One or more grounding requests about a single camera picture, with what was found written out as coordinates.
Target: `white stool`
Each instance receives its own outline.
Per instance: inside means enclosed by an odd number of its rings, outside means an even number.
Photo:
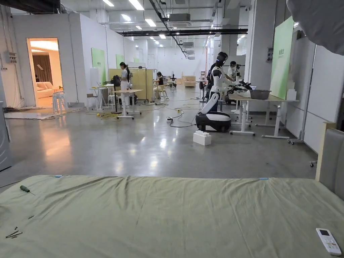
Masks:
[[[54,111],[54,115],[55,115],[55,112],[58,113],[58,109],[59,108],[60,108],[61,114],[63,114],[62,106],[63,106],[63,108],[65,110],[67,110],[66,109],[66,105],[65,105],[64,91],[54,92],[53,93],[53,111]]]

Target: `chair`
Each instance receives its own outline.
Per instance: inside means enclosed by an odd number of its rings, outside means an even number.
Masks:
[[[88,106],[89,106],[89,100],[90,99],[95,99],[96,100],[96,109],[98,109],[97,96],[94,96],[93,93],[88,93],[87,94],[87,112],[88,112]]]
[[[165,90],[165,87],[167,87],[167,84],[164,84],[164,85],[158,85],[157,87],[157,96],[161,97],[161,93],[162,93],[162,96],[165,98],[165,99],[169,99],[169,97],[167,96],[167,92]]]
[[[64,91],[54,92],[53,93],[53,111],[54,111],[54,115],[55,115],[55,112],[58,113],[58,109],[59,108],[60,108],[61,114],[63,114],[62,106],[63,106],[63,108],[65,110],[67,110],[66,104],[65,104]]]

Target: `pipe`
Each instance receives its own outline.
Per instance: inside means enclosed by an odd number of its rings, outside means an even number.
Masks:
[[[79,94],[78,94],[78,83],[76,80],[76,71],[75,71],[75,61],[74,61],[74,49],[73,49],[73,42],[72,42],[72,29],[71,29],[71,20],[69,18],[70,13],[68,14],[68,24],[69,24],[69,34],[71,37],[71,46],[72,46],[72,57],[73,57],[73,67],[74,67],[74,78],[75,78],[75,89],[76,89],[76,102],[79,102]]]

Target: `table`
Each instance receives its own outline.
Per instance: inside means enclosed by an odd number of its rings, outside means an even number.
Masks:
[[[97,96],[97,100],[98,100],[98,102],[99,102],[99,104],[100,104],[100,106],[99,106],[99,108],[96,108],[96,109],[94,109],[94,108],[92,108],[92,110],[103,110],[102,108],[101,108],[101,104],[103,103],[103,101],[104,101],[104,103],[105,103],[105,99],[104,99],[104,97],[103,97],[103,93],[101,94],[101,101],[99,101],[99,91],[100,90],[105,90],[105,89],[107,89],[107,88],[90,88],[90,90],[94,90],[94,92],[95,92],[95,94],[96,94],[96,96]]]
[[[277,106],[277,117],[276,117],[276,123],[275,125],[269,125],[268,121],[270,118],[270,102],[274,102],[274,103],[281,103],[281,102],[295,102],[297,100],[285,100],[285,99],[281,99],[275,96],[270,95],[268,99],[266,100],[260,100],[260,99],[251,99],[249,97],[243,97],[238,95],[237,93],[234,93],[230,96],[230,99],[233,100],[239,100],[240,101],[240,109],[239,109],[239,123],[241,124],[241,131],[230,131],[230,134],[234,134],[234,133],[239,133],[239,134],[249,134],[252,136],[256,136],[255,132],[250,132],[250,131],[245,131],[245,127],[246,127],[246,114],[247,114],[247,104],[249,101],[267,101],[268,102],[268,107],[266,110],[266,119],[265,119],[265,124],[256,124],[256,126],[274,126],[275,127],[275,133],[274,135],[263,135],[263,138],[275,138],[275,139],[289,139],[289,137],[285,137],[285,136],[278,136],[278,131],[279,131],[279,124],[280,124],[280,120],[281,120],[281,106],[278,105]]]
[[[129,113],[140,113],[140,111],[135,111],[135,95],[133,95],[133,93],[135,92],[141,92],[143,91],[142,89],[129,89],[129,90],[116,90],[114,91],[114,93],[118,93],[118,94],[123,94],[124,98],[122,98],[122,105],[123,105],[123,116],[117,116],[117,119],[119,119],[120,117],[123,118],[129,118],[131,117],[131,119],[134,120],[134,116],[127,116]],[[128,95],[129,97],[132,97],[132,106],[133,106],[133,111],[127,111],[126,110],[126,98],[125,96]]]

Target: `air vent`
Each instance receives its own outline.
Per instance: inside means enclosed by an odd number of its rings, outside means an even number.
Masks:
[[[193,42],[183,42],[183,48],[192,48],[194,47]]]

